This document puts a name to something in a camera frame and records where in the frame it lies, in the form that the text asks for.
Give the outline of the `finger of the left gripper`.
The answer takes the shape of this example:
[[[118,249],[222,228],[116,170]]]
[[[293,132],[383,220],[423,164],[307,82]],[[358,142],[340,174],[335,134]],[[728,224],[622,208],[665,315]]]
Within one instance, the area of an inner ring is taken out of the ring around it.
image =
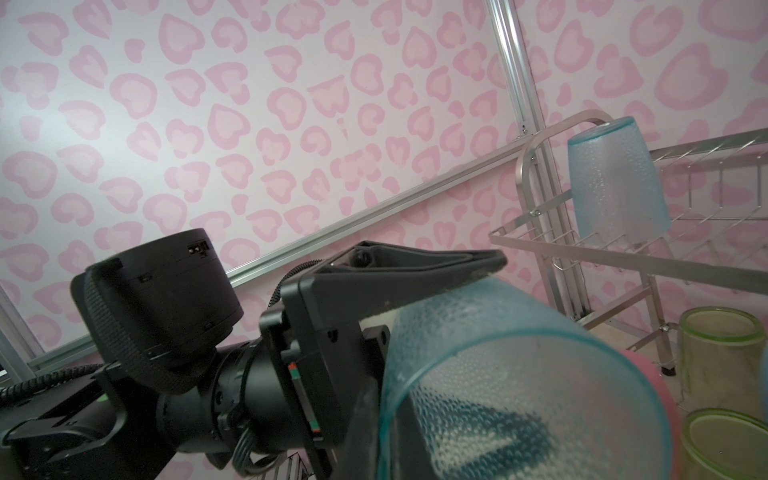
[[[506,265],[497,249],[437,251],[363,241],[287,282],[287,321],[294,330],[343,330]]]
[[[377,478],[380,385],[367,377],[360,388],[338,463],[341,480]]]

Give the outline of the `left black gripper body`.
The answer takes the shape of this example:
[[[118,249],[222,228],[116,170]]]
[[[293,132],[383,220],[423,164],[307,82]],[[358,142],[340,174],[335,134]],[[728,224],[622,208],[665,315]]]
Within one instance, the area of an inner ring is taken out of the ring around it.
[[[303,450],[319,479],[339,479],[345,435],[363,381],[380,385],[390,332],[364,321],[339,330],[294,330],[287,282],[326,259],[289,270],[260,319],[259,339],[226,348],[198,386],[162,396],[156,424],[174,450],[259,478]]]

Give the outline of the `teal plastic cup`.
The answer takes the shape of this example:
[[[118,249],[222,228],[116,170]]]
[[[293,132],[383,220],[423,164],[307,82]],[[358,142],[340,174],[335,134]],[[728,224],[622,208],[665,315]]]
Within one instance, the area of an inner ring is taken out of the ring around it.
[[[661,400],[624,354],[495,277],[396,312],[381,479],[667,479]]]
[[[582,240],[634,245],[667,233],[671,217],[662,182],[634,117],[571,137],[567,160]]]

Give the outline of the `pink plastic cup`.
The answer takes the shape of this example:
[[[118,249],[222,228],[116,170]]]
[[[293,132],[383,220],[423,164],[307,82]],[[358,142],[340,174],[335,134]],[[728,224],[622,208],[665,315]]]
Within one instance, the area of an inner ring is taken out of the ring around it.
[[[682,421],[672,392],[664,382],[665,376],[661,374],[661,372],[657,369],[651,360],[642,354],[627,350],[621,350],[620,353],[623,354],[645,376],[660,399],[672,436],[673,453],[671,473],[669,474],[669,478],[677,480],[681,475]]]

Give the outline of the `green plastic cup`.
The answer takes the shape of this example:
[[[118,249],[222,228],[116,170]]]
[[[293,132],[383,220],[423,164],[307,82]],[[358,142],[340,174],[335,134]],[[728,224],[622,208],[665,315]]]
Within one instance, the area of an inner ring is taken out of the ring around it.
[[[766,479],[767,424],[725,409],[702,409],[682,425],[681,479]]]
[[[766,345],[765,328],[750,313],[712,306],[685,311],[677,362],[683,404],[763,419],[759,370]]]

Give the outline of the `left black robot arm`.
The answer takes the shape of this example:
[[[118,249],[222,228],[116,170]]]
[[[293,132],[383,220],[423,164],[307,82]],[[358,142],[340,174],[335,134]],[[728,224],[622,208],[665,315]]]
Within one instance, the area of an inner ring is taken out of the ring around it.
[[[498,250],[363,241],[295,266],[255,340],[211,240],[187,230],[97,262],[71,297],[102,357],[1,392],[5,479],[154,479],[179,453],[243,477],[303,450],[319,479],[376,475],[390,332],[364,319],[501,270]]]

